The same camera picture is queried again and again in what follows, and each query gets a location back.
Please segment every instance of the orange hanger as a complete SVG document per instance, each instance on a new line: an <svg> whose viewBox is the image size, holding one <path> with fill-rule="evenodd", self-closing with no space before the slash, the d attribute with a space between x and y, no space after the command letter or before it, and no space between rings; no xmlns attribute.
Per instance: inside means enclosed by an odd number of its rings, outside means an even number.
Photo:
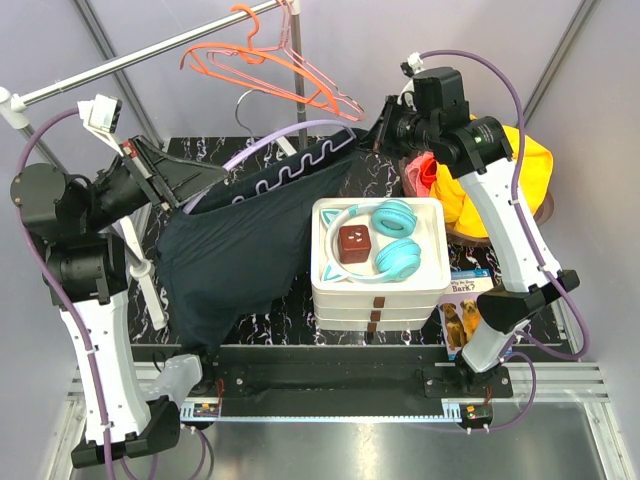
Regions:
<svg viewBox="0 0 640 480"><path fill-rule="evenodd" d="M253 18L255 28L249 35L247 35L247 45L249 45L249 50L253 50L253 37L260 31L260 19L258 18L256 13L246 5L234 5L233 7L231 7L232 12L237 12L238 10L242 10L244 13ZM238 54L244 59L245 62L251 65L259 65L264 62L264 58L251 58L246 56L244 52L240 51L238 51Z"/></svg>
<svg viewBox="0 0 640 480"><path fill-rule="evenodd" d="M201 43L198 45L193 45L187 49L187 51L182 56L180 61L180 68L182 69L185 64L186 57L190 55L195 60L196 64L191 63L189 66L196 72L202 73L204 75L208 75L211 77L219 78L221 80L226 80L231 83L235 83L237 85L242 85L247 88L261 90L265 93L270 93L272 95L277 95L281 98L285 98L288 100L292 100L295 102L303 103L305 105L310 105L312 107L320 108L323 110L327 110L335 115L346 118L348 120L362 120L364 119L364 111L360 106L352 100L347 95L342 94L334 82L332 82L326 75L320 72L317 68L313 67L313 65L309 64L302 56L294 52L290 46L290 20L291 20L291 7L288 3L288 0L278 0L282 9L283 9L283 21L282 28L280 32L280 43L274 47L266 47L266 48L255 48L253 45L253 37L260 30L260 20L258 16L246 5L234 5L231 7L232 11L243 11L251 16L254 21L254 29L247 36L247 46L243 47L240 45L232 45L227 43ZM221 70L225 70L227 72L232 73L235 77L230 77L223 75L222 73L211 71L207 64L203 62L199 56L196 54L196 51L199 49L207 49L206 56L207 60L210 64L218 67ZM293 62L289 62L283 58L280 58L273 53L277 51L282 51L285 53ZM220 63L216 55L222 54L226 56L240 56L247 64L249 65L259 65L262 64L265 60L271 60L279 65L282 65L306 78L309 82L315 85L315 92L308 96L302 97L294 92L291 92L287 89L278 87L276 85L272 85L268 82L255 78L247 73L241 72L237 69L230 67L229 65L225 65ZM325 84L320 78L324 78L331 86ZM318 97L322 100L326 99L325 102L321 102L318 100ZM346 112L340 110L338 106L338 102L344 104L354 110L356 112L356 116L350 115Z"/></svg>

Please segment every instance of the cat ear headphones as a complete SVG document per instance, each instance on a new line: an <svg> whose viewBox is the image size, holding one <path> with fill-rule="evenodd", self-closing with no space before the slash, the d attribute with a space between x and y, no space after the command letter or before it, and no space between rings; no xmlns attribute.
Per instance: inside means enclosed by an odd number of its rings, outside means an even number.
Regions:
<svg viewBox="0 0 640 480"><path fill-rule="evenodd" d="M340 265L336 259L333 244L340 227L350 218L372 213L373 228L387 237L398 238L376 255L377 275L352 273ZM402 200L391 199L384 202L354 205L346 210L323 209L322 221L328 226L325 236L325 251L329 262L322 272L325 282L349 279L356 283L401 282L413 275L420 267L420 246L408 238L417 224L417 217L411 207Z"/></svg>

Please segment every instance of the red cloth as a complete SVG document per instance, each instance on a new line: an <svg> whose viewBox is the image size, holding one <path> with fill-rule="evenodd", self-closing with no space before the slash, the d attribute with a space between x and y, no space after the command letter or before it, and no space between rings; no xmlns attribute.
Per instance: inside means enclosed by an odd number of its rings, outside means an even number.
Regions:
<svg viewBox="0 0 640 480"><path fill-rule="evenodd" d="M405 173L416 191L416 196L429 196L431 185L436 181L437 170L438 163L431 152L423 153L406 166Z"/></svg>

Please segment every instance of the yellow raincoat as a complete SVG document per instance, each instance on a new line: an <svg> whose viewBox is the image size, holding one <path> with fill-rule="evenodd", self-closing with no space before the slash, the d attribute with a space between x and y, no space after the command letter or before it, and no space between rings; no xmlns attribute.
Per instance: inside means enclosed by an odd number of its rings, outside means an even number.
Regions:
<svg viewBox="0 0 640 480"><path fill-rule="evenodd" d="M514 158L518 152L518 130L504 127L507 139L514 151ZM520 185L527 199L531 212L538 210L549 187L553 170L553 156L545 147L527 136L524 151L524 166L520 174ZM429 194L437 198L444 207L444 221L456 232L475 238L488 237L487 231L480 220L476 207L467 197L457 180L451 178L449 169L438 164L436 181L431 186Z"/></svg>

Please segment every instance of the brown cube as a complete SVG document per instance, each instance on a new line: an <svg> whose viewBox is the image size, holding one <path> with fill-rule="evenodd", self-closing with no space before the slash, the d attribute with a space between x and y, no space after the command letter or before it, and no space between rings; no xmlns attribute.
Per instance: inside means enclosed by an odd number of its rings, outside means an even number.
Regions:
<svg viewBox="0 0 640 480"><path fill-rule="evenodd" d="M371 252L371 237L366 225L345 225L338 232L340 263L363 263Z"/></svg>

